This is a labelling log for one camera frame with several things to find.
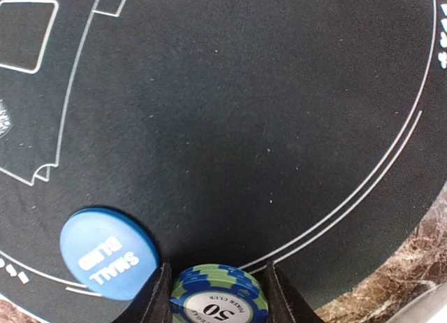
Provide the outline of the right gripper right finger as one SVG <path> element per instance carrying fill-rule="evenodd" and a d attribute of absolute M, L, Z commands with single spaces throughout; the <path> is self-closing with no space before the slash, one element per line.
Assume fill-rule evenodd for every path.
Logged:
<path fill-rule="evenodd" d="M 324 323 L 273 262 L 268 262 L 266 265 L 264 291 L 269 305 L 266 322 Z"/>

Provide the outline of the blue small blind button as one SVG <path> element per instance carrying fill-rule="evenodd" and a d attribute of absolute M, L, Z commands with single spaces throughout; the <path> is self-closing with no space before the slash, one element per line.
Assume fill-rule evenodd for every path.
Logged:
<path fill-rule="evenodd" d="M 62 227 L 59 247 L 77 281 L 116 301 L 134 299 L 161 264 L 149 234 L 110 208 L 85 208 L 72 215 Z"/>

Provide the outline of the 50 chips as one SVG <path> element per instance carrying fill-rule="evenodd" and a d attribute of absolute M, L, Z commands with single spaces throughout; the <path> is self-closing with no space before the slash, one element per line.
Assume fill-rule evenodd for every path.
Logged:
<path fill-rule="evenodd" d="M 247 272 L 223 264 L 182 271 L 170 295 L 173 322 L 265 322 L 269 305 L 262 287 Z"/>

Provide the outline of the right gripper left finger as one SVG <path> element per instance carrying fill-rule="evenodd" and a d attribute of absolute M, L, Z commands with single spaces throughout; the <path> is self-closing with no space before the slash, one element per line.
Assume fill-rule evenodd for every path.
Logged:
<path fill-rule="evenodd" d="M 170 307 L 172 269 L 169 263 L 162 263 L 128 308 L 114 323 L 171 323 L 173 313 Z"/>

